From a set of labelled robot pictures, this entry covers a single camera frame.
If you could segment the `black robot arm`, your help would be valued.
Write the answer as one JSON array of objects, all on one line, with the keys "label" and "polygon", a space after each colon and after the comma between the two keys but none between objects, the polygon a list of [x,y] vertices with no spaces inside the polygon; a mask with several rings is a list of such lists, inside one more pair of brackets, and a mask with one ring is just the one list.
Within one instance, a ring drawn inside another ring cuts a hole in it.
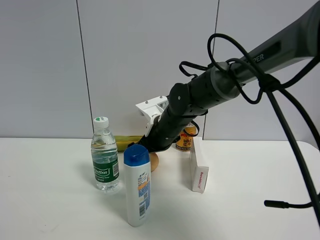
[{"label": "black robot arm", "polygon": [[182,61],[181,71],[190,67],[202,74],[193,74],[188,83],[176,83],[168,96],[139,105],[140,110],[147,110],[150,120],[149,129],[138,144],[149,152],[167,150],[196,117],[244,95],[242,87],[253,80],[259,84],[257,99],[250,100],[255,105],[264,93],[283,91],[308,74],[320,62],[320,5],[315,3],[296,21],[249,52],[222,33],[212,34],[207,45],[211,46],[216,38],[232,43],[242,57],[224,62],[211,59],[207,66]]}]

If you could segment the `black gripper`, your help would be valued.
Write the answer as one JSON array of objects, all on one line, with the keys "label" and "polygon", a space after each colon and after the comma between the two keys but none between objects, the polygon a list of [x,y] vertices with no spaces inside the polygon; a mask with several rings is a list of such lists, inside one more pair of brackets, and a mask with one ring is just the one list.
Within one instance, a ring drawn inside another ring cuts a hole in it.
[{"label": "black gripper", "polygon": [[[189,113],[187,115],[174,115],[167,107],[161,115],[160,120],[151,128],[148,136],[143,136],[138,144],[144,146],[148,152],[163,152],[167,150],[172,143],[180,140],[180,132],[184,132],[188,137],[198,135],[198,124],[194,122],[197,115],[194,114],[194,105],[187,106]],[[185,128],[192,123],[196,128],[196,133],[188,133]],[[131,142],[127,147],[131,147],[137,142]]]}]

